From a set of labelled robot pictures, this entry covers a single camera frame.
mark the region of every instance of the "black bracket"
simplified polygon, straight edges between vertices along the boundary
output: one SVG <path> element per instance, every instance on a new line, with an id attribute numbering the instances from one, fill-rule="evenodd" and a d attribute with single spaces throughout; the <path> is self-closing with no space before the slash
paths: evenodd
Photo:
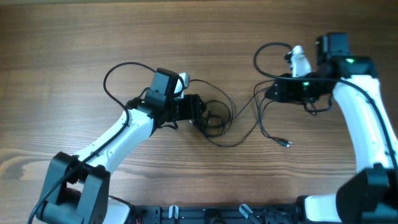
<path id="1" fill-rule="evenodd" d="M 50 162 L 40 197 L 65 173 L 77 166 L 76 156 L 59 152 Z M 67 187 L 64 182 L 47 198 L 36 213 L 45 223 L 89 224 L 102 223 L 108 209 L 109 180 L 111 174 L 103 166 L 85 164 L 67 182 L 84 182 L 82 192 Z"/>
<path id="2" fill-rule="evenodd" d="M 182 99 L 176 98 L 181 92 L 174 93 L 177 82 L 183 82 L 179 74 L 164 68 L 158 68 L 145 98 L 135 98 L 126 103 L 129 109 L 137 109 L 154 119 L 152 133 L 162 128 L 165 122 L 193 119 L 199 120 L 206 110 L 206 105 L 199 95 L 185 95 Z"/>
<path id="3" fill-rule="evenodd" d="M 221 217 L 221 211 L 215 208 L 205 210 L 205 224 L 226 224 Z"/>
<path id="4" fill-rule="evenodd" d="M 139 223 L 160 224 L 160 206 L 136 206 L 136 217 Z"/>
<path id="5" fill-rule="evenodd" d="M 398 223 L 398 196 L 393 169 L 364 169 L 336 194 L 343 223 Z"/>
<path id="6" fill-rule="evenodd" d="M 352 75 L 370 75 L 377 78 L 374 62 L 369 57 L 353 56 L 349 49 L 348 35 L 341 32 L 330 32 L 317 39 L 317 72 L 311 72 L 301 78 L 351 78 Z M 292 78 L 289 73 L 280 77 Z M 314 103 L 322 95 L 331 94 L 336 83 L 298 82 L 276 79 L 266 91 L 265 97 L 279 103 Z"/>

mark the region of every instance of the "table surface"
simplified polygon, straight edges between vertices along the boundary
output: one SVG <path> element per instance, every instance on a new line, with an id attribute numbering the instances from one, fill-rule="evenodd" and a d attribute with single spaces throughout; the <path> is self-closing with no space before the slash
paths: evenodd
<path id="1" fill-rule="evenodd" d="M 240 109 L 256 83 L 254 52 L 282 41 L 302 45 L 315 69 L 315 39 L 349 33 L 351 50 L 372 57 L 391 123 L 398 127 L 398 16 L 395 1 L 136 2 L 0 7 L 0 223 L 23 223 L 39 199 L 59 151 L 73 154 L 104 133 L 121 108 L 104 93 L 105 73 L 120 62 L 187 72 L 225 91 Z M 261 67 L 289 71 L 286 50 L 271 47 Z M 122 67 L 109 78 L 127 102 L 153 74 Z M 223 100 L 192 83 L 187 93 Z M 319 102 L 319 107 L 326 99 Z M 255 123 L 250 104 L 231 131 L 239 141 Z M 294 142 L 280 147 L 257 128 L 243 144 L 219 148 L 188 121 L 157 130 L 130 153 L 111 179 L 110 194 L 136 205 L 224 205 L 293 202 L 335 192 L 355 172 L 343 115 L 311 116 L 301 106 L 271 104 L 264 125 Z"/>

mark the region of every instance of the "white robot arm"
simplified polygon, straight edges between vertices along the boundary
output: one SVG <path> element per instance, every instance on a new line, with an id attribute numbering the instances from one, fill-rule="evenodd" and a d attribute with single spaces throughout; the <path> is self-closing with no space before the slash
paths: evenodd
<path id="1" fill-rule="evenodd" d="M 293 74 L 277 77 L 258 68 L 258 53 L 275 44 L 292 50 L 286 59 L 292 64 Z M 321 95 L 333 94 L 347 122 L 357 165 L 357 175 L 337 193 L 300 196 L 294 204 L 251 208 L 246 204 L 237 208 L 152 206 L 152 213 L 148 212 L 148 207 L 135 207 L 121 199 L 108 197 L 111 174 L 140 142 L 166 121 L 175 123 L 176 120 L 193 119 L 206 110 L 205 106 L 198 107 L 205 104 L 197 95 L 183 95 L 183 89 L 189 84 L 187 74 L 178 75 L 160 68 L 146 97 L 127 103 L 129 116 L 124 112 L 116 124 L 74 156 L 60 152 L 52 159 L 42 198 L 53 183 L 77 164 L 81 165 L 79 161 L 89 158 L 127 122 L 126 128 L 112 142 L 68 178 L 70 183 L 84 182 L 83 191 L 69 189 L 64 182 L 45 203 L 38 203 L 40 208 L 32 214 L 43 222 L 54 224 L 398 222 L 398 142 L 381 100 L 373 62 L 368 57 L 351 55 L 346 34 L 323 35 L 317 44 L 317 73 L 311 72 L 301 46 L 291 48 L 278 42 L 261 47 L 254 56 L 254 66 L 263 75 L 275 78 L 274 84 L 265 92 L 265 97 L 274 101 L 306 105 L 316 102 Z"/>

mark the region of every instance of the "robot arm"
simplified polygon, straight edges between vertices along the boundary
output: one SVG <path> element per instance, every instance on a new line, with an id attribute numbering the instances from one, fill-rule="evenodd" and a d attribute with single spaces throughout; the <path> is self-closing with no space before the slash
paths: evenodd
<path id="1" fill-rule="evenodd" d="M 39 207 L 36 217 L 45 223 L 124 223 L 130 208 L 115 198 L 108 198 L 109 180 L 118 165 L 142 141 L 149 138 L 165 122 L 201 117 L 206 110 L 198 95 L 183 95 L 189 76 L 158 68 L 144 99 L 128 101 L 126 113 L 101 137 L 73 156 L 59 152 L 50 162 L 40 197 L 43 197 L 69 170 L 79 169 L 67 179 L 84 184 L 82 192 L 59 185 Z M 82 164 L 111 137 L 127 126 L 96 156 Z"/>
<path id="2" fill-rule="evenodd" d="M 294 47 L 286 56 L 293 74 L 277 79 L 266 96 L 281 103 L 305 105 L 332 93 L 353 141 L 358 174 L 336 194 L 306 197 L 303 202 L 306 220 L 397 222 L 398 142 L 381 100 L 373 61 L 369 57 L 352 56 L 347 35 L 342 33 L 318 38 L 317 53 L 318 71 L 310 73 L 301 46 Z"/>

